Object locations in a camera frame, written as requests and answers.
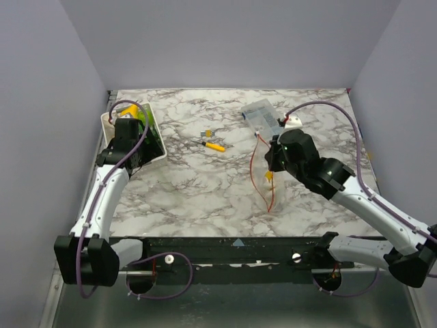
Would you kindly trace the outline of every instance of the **metal floor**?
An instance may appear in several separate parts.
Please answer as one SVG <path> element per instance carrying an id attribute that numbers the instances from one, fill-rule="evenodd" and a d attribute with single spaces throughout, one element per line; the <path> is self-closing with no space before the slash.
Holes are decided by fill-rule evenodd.
<path id="1" fill-rule="evenodd" d="M 343 274 L 343 294 L 369 285 L 372 272 Z M 160 295 L 181 286 L 157 286 Z M 193 285 L 170 301 L 127 296 L 124 277 L 82 300 L 64 285 L 54 327 L 420 327 L 408 289 L 383 273 L 376 287 L 356 298 L 324 295 L 313 285 Z"/>

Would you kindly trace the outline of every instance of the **small yellow piece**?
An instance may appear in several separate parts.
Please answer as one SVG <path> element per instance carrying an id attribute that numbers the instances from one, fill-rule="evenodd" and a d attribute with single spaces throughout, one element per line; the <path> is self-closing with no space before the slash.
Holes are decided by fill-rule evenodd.
<path id="1" fill-rule="evenodd" d="M 121 118 L 138 118 L 138 107 L 131 105 L 120 113 Z"/>
<path id="2" fill-rule="evenodd" d="M 268 182 L 270 182 L 273 179 L 273 172 L 267 171 L 264 176 L 267 178 Z"/>
<path id="3" fill-rule="evenodd" d="M 205 147 L 217 150 L 218 152 L 225 152 L 225 147 L 216 145 L 214 143 L 205 142 Z"/>

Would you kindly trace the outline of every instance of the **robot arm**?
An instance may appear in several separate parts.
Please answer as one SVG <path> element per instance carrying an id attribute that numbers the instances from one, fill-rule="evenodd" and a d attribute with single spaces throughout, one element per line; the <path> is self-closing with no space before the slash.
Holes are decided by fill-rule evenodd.
<path id="1" fill-rule="evenodd" d="M 287 171 L 312 192 L 351 210 L 387 239 L 371 241 L 331 235 L 327 251 L 336 261 L 388 269 L 399 281 L 412 287 L 422 286 L 436 260 L 437 247 L 417 230 L 435 238 L 435 227 L 430 228 L 409 217 L 378 196 L 385 206 L 408 220 L 417 230 L 396 220 L 373 201 L 373 196 L 367 196 L 348 166 L 337 159 L 321 158 L 311 136 L 295 126 L 284 129 L 270 145 L 265 155 L 270 171 Z M 368 190 L 369 194 L 375 195 L 370 188 Z"/>
<path id="2" fill-rule="evenodd" d="M 77 283 L 76 268 L 79 264 L 82 284 L 112 286 L 118 271 L 143 255 L 143 243 L 135 238 L 109 244 L 115 207 L 133 169 L 159 156 L 160 146 L 152 132 L 147 130 L 147 142 L 141 143 L 120 165 L 120 161 L 141 141 L 141 125 L 142 122 L 134 118 L 119 118 L 115 121 L 115 136 L 108 148 L 98 155 L 93 189 L 83 212 L 70 234 L 58 236 L 55 241 L 56 258 L 67 284 Z"/>

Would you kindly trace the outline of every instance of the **black joint housing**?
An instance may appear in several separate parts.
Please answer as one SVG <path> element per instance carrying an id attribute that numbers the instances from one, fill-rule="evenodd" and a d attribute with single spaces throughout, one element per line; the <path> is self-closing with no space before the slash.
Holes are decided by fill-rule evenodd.
<path id="1" fill-rule="evenodd" d="M 79 238 L 58 236 L 55 241 L 55 255 L 66 284 L 76 284 L 76 253 Z M 112 286 L 118 277 L 119 258 L 110 244 L 101 238 L 86 238 L 81 252 L 82 284 L 91 286 Z"/>

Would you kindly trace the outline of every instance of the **screw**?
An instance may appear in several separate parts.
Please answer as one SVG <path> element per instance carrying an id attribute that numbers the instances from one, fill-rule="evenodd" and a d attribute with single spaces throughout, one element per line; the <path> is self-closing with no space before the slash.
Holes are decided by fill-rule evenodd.
<path id="1" fill-rule="evenodd" d="M 292 256 L 292 260 L 294 263 L 299 263 L 300 261 L 302 261 L 302 256 L 300 256 L 299 253 L 294 253 Z"/>
<path id="2" fill-rule="evenodd" d="M 171 254 L 165 256 L 165 258 L 164 258 L 164 261 L 165 261 L 165 263 L 167 263 L 167 264 L 171 264 L 171 263 L 173 263 L 174 260 L 175 260 L 175 258 L 174 258 L 174 256 L 171 255 Z"/>

